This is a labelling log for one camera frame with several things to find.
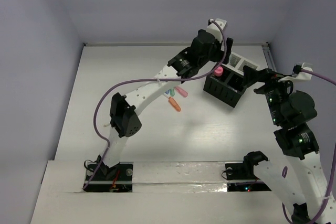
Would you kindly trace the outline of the pink capped highlighter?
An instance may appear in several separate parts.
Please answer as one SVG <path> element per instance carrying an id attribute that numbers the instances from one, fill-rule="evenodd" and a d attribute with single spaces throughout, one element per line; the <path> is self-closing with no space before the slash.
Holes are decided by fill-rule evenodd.
<path id="1" fill-rule="evenodd" d="M 214 71 L 214 76 L 215 77 L 221 77 L 223 75 L 224 69 L 223 67 L 218 67 Z"/>

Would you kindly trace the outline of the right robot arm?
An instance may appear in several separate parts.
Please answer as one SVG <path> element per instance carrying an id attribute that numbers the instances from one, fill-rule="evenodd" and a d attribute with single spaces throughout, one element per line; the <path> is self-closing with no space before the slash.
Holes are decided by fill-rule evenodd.
<path id="1" fill-rule="evenodd" d="M 244 66 L 243 72 L 245 87 L 263 83 L 254 92 L 266 97 L 272 122 L 280 128 L 274 132 L 275 139 L 301 190 L 295 191 L 286 178 L 286 168 L 282 174 L 277 174 L 272 170 L 270 160 L 261 152 L 256 153 L 255 160 L 244 162 L 241 171 L 248 178 L 257 176 L 271 189 L 281 200 L 289 223 L 335 223 L 335 198 L 332 194 L 335 163 L 332 163 L 330 177 L 326 178 L 318 141 L 307 125 L 317 116 L 315 102 L 309 94 L 293 89 L 294 82 L 309 81 L 313 76 L 331 84 L 335 81 L 313 72 L 307 63 L 296 64 L 291 75 L 249 66 Z"/>

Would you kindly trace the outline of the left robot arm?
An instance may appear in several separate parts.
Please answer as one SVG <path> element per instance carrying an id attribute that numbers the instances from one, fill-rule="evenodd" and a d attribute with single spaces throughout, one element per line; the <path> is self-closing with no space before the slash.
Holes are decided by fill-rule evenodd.
<path id="1" fill-rule="evenodd" d="M 233 44 L 232 39 L 225 38 L 225 28 L 224 21 L 212 19 L 206 29 L 198 31 L 191 45 L 169 60 L 155 77 L 141 79 L 139 82 L 142 85 L 127 94 L 116 93 L 112 96 L 110 135 L 102 137 L 107 145 L 97 158 L 98 173 L 102 178 L 115 176 L 125 144 L 140 130 L 142 124 L 139 116 L 148 105 L 169 89 L 205 77 L 198 72 L 208 62 L 215 62 L 217 67 L 223 63 Z"/>

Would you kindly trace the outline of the black and white organizer box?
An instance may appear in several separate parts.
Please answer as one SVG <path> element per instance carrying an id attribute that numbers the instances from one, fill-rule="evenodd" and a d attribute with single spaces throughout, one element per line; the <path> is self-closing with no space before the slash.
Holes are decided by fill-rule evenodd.
<path id="1" fill-rule="evenodd" d="M 223 75 L 215 77 L 212 73 L 207 76 L 203 91 L 234 108 L 246 90 L 243 86 L 245 65 L 256 70 L 260 68 L 260 65 L 255 62 L 232 52 L 228 64 L 220 66 L 224 69 Z"/>

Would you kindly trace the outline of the green highlighter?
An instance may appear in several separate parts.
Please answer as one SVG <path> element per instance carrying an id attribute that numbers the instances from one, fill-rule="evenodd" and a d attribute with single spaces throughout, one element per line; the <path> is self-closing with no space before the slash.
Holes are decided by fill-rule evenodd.
<path id="1" fill-rule="evenodd" d="M 170 96 L 171 97 L 175 96 L 175 90 L 174 89 L 170 89 Z"/>

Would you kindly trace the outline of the orange highlighter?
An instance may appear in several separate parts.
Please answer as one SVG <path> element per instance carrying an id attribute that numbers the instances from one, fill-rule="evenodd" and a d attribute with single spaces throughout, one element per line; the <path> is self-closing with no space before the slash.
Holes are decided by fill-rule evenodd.
<path id="1" fill-rule="evenodd" d="M 169 104 L 177 111 L 180 112 L 181 111 L 181 107 L 179 106 L 179 104 L 175 101 L 175 99 L 173 97 L 169 97 Z"/>

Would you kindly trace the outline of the white foam front board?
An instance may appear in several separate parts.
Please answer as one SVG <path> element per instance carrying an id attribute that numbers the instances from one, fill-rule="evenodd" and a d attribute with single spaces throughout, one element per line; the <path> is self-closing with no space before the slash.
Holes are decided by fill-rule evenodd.
<path id="1" fill-rule="evenodd" d="M 32 223 L 285 223 L 280 201 L 254 193 L 87 193 L 80 162 L 50 161 Z"/>

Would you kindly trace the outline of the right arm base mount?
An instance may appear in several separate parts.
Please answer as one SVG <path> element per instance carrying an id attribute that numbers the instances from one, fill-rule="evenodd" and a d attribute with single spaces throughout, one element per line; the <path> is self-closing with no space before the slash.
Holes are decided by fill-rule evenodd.
<path id="1" fill-rule="evenodd" d="M 246 167 L 243 162 L 226 163 L 221 173 L 226 181 L 228 192 L 250 193 L 271 191 L 271 189 L 253 174 L 253 169 Z"/>

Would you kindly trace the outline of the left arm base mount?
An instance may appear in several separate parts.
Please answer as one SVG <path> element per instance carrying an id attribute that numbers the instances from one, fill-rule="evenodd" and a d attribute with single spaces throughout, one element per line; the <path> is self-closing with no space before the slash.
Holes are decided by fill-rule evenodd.
<path id="1" fill-rule="evenodd" d="M 95 173 L 91 182 L 90 179 L 95 163 L 86 165 L 86 177 L 84 180 L 84 191 L 89 193 L 130 193 L 132 192 L 133 163 L 119 163 L 113 168 L 104 168 L 102 165 Z"/>

